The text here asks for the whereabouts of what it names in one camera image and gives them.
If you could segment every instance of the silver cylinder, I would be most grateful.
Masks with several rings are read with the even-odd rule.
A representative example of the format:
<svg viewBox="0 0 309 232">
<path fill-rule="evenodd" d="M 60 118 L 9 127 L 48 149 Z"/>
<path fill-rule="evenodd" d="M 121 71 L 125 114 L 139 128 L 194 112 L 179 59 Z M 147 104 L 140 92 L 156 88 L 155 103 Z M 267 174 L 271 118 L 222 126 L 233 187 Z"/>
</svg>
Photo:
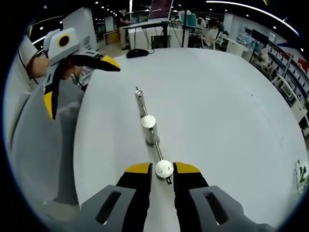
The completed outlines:
<svg viewBox="0 0 309 232">
<path fill-rule="evenodd" d="M 156 130 L 156 119 L 152 115 L 146 115 L 141 119 L 145 140 L 148 145 L 154 146 L 159 144 L 159 136 Z"/>
<path fill-rule="evenodd" d="M 174 172 L 173 164 L 167 160 L 160 160 L 155 165 L 155 174 L 159 180 L 166 180 L 171 184 L 170 177 Z"/>
<path fill-rule="evenodd" d="M 139 108 L 140 116 L 145 117 L 147 115 L 147 111 L 146 111 L 146 107 L 145 107 L 143 91 L 136 90 L 135 91 L 135 98 L 136 98 L 137 106 Z"/>
</svg>

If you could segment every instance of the person's hand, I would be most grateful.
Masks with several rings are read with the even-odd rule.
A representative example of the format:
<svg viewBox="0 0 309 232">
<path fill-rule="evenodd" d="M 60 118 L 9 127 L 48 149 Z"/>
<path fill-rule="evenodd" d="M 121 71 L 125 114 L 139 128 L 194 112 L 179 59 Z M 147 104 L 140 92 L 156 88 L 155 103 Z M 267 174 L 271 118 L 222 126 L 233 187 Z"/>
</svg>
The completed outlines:
<svg viewBox="0 0 309 232">
<path fill-rule="evenodd" d="M 82 67 L 72 65 L 71 62 L 68 61 L 67 66 L 64 72 L 62 73 L 61 77 L 64 80 L 70 78 L 71 74 L 75 74 L 76 77 L 79 77 L 79 75 L 81 74 L 81 71 L 82 71 Z"/>
</svg>

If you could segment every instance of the monitor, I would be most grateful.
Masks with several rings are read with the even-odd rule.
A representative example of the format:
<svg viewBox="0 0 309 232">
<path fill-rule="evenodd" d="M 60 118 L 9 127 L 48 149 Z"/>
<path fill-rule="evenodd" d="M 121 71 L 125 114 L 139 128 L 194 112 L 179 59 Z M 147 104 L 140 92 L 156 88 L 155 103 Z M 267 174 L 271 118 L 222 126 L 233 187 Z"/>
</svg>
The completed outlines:
<svg viewBox="0 0 309 232">
<path fill-rule="evenodd" d="M 252 31 L 250 29 L 248 29 L 248 28 L 245 28 L 245 33 L 251 35 Z"/>
<path fill-rule="evenodd" d="M 266 45 L 268 43 L 268 37 L 258 32 L 257 30 L 253 29 L 251 36 L 253 39 L 256 39 L 258 42 L 262 43 L 263 45 Z"/>
<path fill-rule="evenodd" d="M 180 20 L 184 24 L 184 14 L 180 15 Z M 197 26 L 197 16 L 195 14 L 187 14 L 186 26 L 196 27 Z"/>
<path fill-rule="evenodd" d="M 148 21 L 169 20 L 173 0 L 152 0 Z"/>
</svg>

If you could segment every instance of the box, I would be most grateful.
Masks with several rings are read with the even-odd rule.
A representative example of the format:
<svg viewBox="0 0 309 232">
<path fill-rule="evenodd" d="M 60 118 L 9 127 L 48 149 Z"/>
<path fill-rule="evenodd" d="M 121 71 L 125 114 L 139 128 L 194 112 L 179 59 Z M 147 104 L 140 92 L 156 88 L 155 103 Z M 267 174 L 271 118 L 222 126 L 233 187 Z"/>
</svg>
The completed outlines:
<svg viewBox="0 0 309 232">
<path fill-rule="evenodd" d="M 286 59 L 286 58 L 282 58 L 282 64 L 284 64 L 285 66 L 287 65 L 287 63 L 288 63 L 288 60 Z"/>
<path fill-rule="evenodd" d="M 279 52 L 277 52 L 276 57 L 277 57 L 279 60 L 282 59 L 282 55 L 281 55 Z"/>
<path fill-rule="evenodd" d="M 283 70 L 282 70 L 281 68 L 279 68 L 278 74 L 279 74 L 279 75 L 282 75 L 282 74 L 283 74 Z"/>
<path fill-rule="evenodd" d="M 303 84 L 305 83 L 304 79 L 301 78 L 301 79 L 299 80 L 299 83 L 301 84 L 301 86 L 303 86 Z"/>
<path fill-rule="evenodd" d="M 294 68 L 293 64 L 290 64 L 290 66 L 289 66 L 289 70 L 290 70 L 292 73 L 294 73 L 294 72 L 295 72 L 295 68 Z"/>
<path fill-rule="evenodd" d="M 301 75 L 299 74 L 299 72 L 297 70 L 294 70 L 294 77 L 297 79 L 297 80 L 300 80 L 301 78 Z"/>
<path fill-rule="evenodd" d="M 269 44 L 266 45 L 266 48 L 267 48 L 268 52 L 271 52 L 272 48 Z"/>
<path fill-rule="evenodd" d="M 309 86 L 307 84 L 305 84 L 304 90 L 305 90 L 306 93 L 309 91 Z"/>
<path fill-rule="evenodd" d="M 277 51 L 275 49 L 272 49 L 270 53 L 273 54 L 274 56 L 277 56 Z"/>
</svg>

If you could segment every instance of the desk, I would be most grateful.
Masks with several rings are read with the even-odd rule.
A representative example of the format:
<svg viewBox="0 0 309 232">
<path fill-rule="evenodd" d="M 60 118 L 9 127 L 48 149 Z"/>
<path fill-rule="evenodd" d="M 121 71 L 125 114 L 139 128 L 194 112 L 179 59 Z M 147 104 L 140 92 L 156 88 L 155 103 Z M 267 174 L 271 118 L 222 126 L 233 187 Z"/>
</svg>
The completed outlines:
<svg viewBox="0 0 309 232">
<path fill-rule="evenodd" d="M 149 50 L 151 49 L 151 37 L 156 35 L 163 35 L 162 27 L 154 27 L 154 28 L 135 28 L 135 29 L 128 29 L 129 37 L 130 37 L 130 45 L 131 49 L 134 48 L 134 41 L 136 41 L 136 48 Z M 188 47 L 188 40 L 189 40 L 189 31 L 185 31 L 185 38 L 184 38 L 184 47 Z M 181 47 L 182 40 L 183 40 L 183 29 L 168 26 L 168 37 L 169 42 L 168 45 L 171 48 Z"/>
<path fill-rule="evenodd" d="M 120 41 L 118 29 L 105 33 L 104 40 L 106 45 L 118 43 Z"/>
<path fill-rule="evenodd" d="M 228 44 L 227 44 L 227 49 L 226 52 L 227 53 L 231 53 L 231 54 L 235 54 L 237 56 L 242 56 L 244 52 L 249 52 L 249 48 L 245 47 L 244 45 L 229 39 L 229 38 L 223 38 L 224 40 L 228 40 Z"/>
<path fill-rule="evenodd" d="M 308 158 L 301 130 L 276 88 L 241 57 L 213 50 L 157 49 L 147 57 L 115 60 L 121 72 L 94 71 L 79 112 L 79 203 L 115 184 L 130 165 L 157 162 L 140 127 L 138 86 L 157 119 L 164 158 L 195 165 L 250 219 L 278 226 L 298 199 L 295 161 L 306 165 Z M 144 230 L 179 231 L 173 187 L 155 174 L 150 200 Z"/>
</svg>

